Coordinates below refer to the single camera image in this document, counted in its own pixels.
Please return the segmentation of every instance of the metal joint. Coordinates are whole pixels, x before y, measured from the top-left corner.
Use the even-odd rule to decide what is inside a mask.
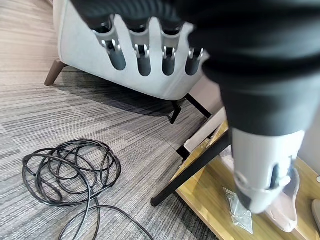
[[[200,51],[200,54],[195,54],[195,48],[190,48],[189,49],[189,53],[188,53],[188,57],[190,59],[193,59],[193,58],[197,58],[197,60],[200,60],[204,55],[204,49],[201,48],[201,51]]]
[[[116,53],[121,51],[119,37],[115,27],[112,27],[112,29],[106,33],[99,33],[95,30],[92,31],[98,39],[100,45],[106,49],[106,52],[109,55],[111,54],[112,50],[114,50]]]
[[[139,49],[139,46],[141,46],[141,45],[135,44],[134,47],[133,47],[135,55],[136,55],[136,58],[137,59],[140,59],[141,57],[145,57],[146,59],[149,58],[149,56],[150,56],[149,46],[144,44],[143,45],[143,51],[141,51]]]
[[[167,59],[169,57],[172,60],[174,60],[176,58],[176,53],[177,53],[176,49],[174,47],[172,47],[172,54],[171,53],[168,54],[168,50],[169,50],[169,48],[167,48],[166,46],[164,46],[162,48],[162,57],[163,57],[163,59]]]

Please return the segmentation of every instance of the black metal chair leg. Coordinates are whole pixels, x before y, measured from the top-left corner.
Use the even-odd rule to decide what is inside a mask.
[[[226,131],[211,147],[209,147],[201,156],[191,163],[183,172],[181,172],[175,179],[170,181],[167,186],[151,199],[153,207],[158,206],[167,197],[173,194],[182,184],[195,175],[200,169],[211,162],[224,149],[231,144],[229,137],[229,130]]]
[[[172,118],[170,120],[170,123],[171,124],[174,124],[178,115],[180,114],[181,112],[181,107],[180,107],[180,104],[178,101],[172,101],[172,105],[174,107],[174,112],[173,112],[173,115],[172,115]]]

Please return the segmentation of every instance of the chair leg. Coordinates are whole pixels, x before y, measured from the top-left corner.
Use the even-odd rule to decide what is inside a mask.
[[[48,73],[48,76],[45,79],[44,85],[51,86],[52,84],[54,84],[57,77],[61,73],[62,69],[64,69],[64,67],[66,67],[66,66],[68,66],[68,65],[64,64],[62,61],[60,61],[59,58],[54,60],[52,67]]]
[[[181,112],[181,107],[180,107],[180,104],[178,101],[172,101],[172,105],[174,107],[174,112],[173,112],[173,115],[172,115],[172,118],[170,120],[170,123],[171,124],[174,124],[178,115],[180,114]]]

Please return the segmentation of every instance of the gray carpet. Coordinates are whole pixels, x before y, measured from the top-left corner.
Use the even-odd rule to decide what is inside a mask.
[[[150,205],[176,172],[176,149],[204,122],[187,101],[174,125],[170,102],[149,97],[67,67],[54,87],[26,81],[0,87],[0,239],[57,239],[84,206],[56,208],[36,201],[22,181],[22,158],[41,148],[76,138],[107,143],[121,161],[115,186],[100,204],[121,208],[156,240],[211,240],[214,234],[177,195]],[[148,239],[112,210],[101,210],[98,239]],[[90,214],[81,239],[91,239],[96,215]],[[65,239],[71,239],[77,225]]]

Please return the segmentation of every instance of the wooden chair leg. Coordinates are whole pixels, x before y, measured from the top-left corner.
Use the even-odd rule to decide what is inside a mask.
[[[59,58],[54,60],[52,67],[48,73],[48,76],[45,79],[44,85],[51,86],[52,84],[54,84],[57,77],[61,73],[62,69],[64,69],[64,67],[66,67],[66,66],[68,66],[68,65],[64,64],[62,61],[60,61]]]

